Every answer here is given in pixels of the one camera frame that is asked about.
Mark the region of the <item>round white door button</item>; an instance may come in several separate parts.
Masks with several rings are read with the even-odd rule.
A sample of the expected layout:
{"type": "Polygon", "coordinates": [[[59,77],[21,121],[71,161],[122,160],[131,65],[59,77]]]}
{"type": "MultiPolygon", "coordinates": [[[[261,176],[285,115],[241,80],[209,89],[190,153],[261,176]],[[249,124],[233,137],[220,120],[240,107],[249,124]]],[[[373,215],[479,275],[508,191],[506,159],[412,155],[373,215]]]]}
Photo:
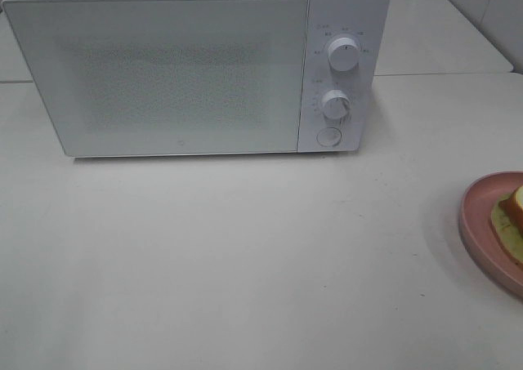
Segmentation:
{"type": "Polygon", "coordinates": [[[326,127],[319,131],[316,140],[323,147],[335,147],[340,143],[342,133],[335,127],[326,127]]]}

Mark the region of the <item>white microwave door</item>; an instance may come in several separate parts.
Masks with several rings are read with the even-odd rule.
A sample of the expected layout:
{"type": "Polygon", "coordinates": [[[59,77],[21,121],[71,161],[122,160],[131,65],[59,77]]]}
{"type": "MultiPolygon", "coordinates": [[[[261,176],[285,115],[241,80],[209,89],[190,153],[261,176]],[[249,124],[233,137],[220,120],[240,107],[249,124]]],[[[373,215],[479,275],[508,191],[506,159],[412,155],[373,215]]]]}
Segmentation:
{"type": "Polygon", "coordinates": [[[307,0],[8,2],[71,157],[297,148],[307,0]]]}

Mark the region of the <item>pink round plate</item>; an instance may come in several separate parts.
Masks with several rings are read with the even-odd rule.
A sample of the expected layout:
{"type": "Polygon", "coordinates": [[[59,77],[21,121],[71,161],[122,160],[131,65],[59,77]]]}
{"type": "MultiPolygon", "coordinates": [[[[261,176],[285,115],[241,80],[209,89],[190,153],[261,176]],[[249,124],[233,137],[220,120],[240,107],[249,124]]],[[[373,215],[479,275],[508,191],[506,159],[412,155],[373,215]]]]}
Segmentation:
{"type": "Polygon", "coordinates": [[[491,212],[522,185],[521,172],[497,172],[473,182],[463,195],[458,227],[476,265],[500,286],[522,297],[522,263],[500,242],[491,212]]]}

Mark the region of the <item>sandwich with white bread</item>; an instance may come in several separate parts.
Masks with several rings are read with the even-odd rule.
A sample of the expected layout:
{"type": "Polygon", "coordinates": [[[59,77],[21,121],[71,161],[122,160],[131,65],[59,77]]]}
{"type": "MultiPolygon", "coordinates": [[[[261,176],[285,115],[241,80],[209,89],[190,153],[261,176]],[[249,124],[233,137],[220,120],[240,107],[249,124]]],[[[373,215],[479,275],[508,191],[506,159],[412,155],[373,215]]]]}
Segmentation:
{"type": "Polygon", "coordinates": [[[490,220],[502,249],[522,267],[522,186],[497,200],[490,220]]]}

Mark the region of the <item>lower white microwave knob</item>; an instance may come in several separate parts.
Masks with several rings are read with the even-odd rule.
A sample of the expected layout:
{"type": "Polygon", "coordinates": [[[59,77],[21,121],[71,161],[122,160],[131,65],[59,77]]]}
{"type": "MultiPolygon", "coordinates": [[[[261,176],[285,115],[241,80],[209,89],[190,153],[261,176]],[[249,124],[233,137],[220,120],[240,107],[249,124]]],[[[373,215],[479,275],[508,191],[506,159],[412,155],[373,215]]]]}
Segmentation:
{"type": "Polygon", "coordinates": [[[320,110],[328,120],[342,120],[351,114],[351,102],[341,90],[329,90],[321,96],[320,110]]]}

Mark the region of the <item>white microwave knob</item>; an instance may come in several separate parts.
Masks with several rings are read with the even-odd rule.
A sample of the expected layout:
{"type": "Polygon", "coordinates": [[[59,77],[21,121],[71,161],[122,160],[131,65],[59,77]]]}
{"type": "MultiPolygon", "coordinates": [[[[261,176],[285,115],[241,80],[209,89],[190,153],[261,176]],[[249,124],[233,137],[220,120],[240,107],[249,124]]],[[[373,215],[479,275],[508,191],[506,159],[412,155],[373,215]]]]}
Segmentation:
{"type": "Polygon", "coordinates": [[[338,72],[353,69],[359,63],[360,44],[349,35],[334,37],[327,46],[329,65],[338,72]]]}
{"type": "Polygon", "coordinates": [[[320,110],[328,120],[342,120],[351,114],[351,102],[341,90],[329,90],[321,96],[320,110]]]}

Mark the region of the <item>white microwave oven body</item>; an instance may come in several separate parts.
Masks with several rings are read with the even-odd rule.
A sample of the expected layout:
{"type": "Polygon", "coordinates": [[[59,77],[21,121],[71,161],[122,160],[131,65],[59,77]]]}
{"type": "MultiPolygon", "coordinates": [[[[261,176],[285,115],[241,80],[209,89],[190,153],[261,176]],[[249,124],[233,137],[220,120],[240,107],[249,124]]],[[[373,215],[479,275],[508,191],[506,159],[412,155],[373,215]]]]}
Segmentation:
{"type": "MultiPolygon", "coordinates": [[[[2,9],[7,17],[8,2],[70,1],[131,0],[3,0],[2,9]]],[[[297,148],[288,152],[237,154],[354,151],[359,147],[389,0],[307,0],[307,2],[297,148]],[[334,37],[340,35],[352,36],[360,44],[359,63],[346,72],[332,69],[327,54],[328,44],[334,37]],[[328,120],[323,116],[320,100],[321,96],[329,90],[341,90],[347,94],[351,102],[349,116],[342,120],[328,120]],[[342,133],[342,139],[335,147],[323,147],[316,140],[319,131],[326,127],[335,127],[342,133]]]]}

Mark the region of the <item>upper white microwave knob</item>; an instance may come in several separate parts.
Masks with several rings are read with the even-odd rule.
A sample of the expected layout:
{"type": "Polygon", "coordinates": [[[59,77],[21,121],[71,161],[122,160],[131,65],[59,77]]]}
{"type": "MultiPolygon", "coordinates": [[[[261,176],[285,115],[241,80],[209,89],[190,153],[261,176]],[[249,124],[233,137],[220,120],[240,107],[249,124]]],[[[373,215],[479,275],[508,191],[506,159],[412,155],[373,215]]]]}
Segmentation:
{"type": "Polygon", "coordinates": [[[338,72],[353,69],[359,63],[360,44],[349,35],[334,37],[327,46],[329,65],[338,72]]]}

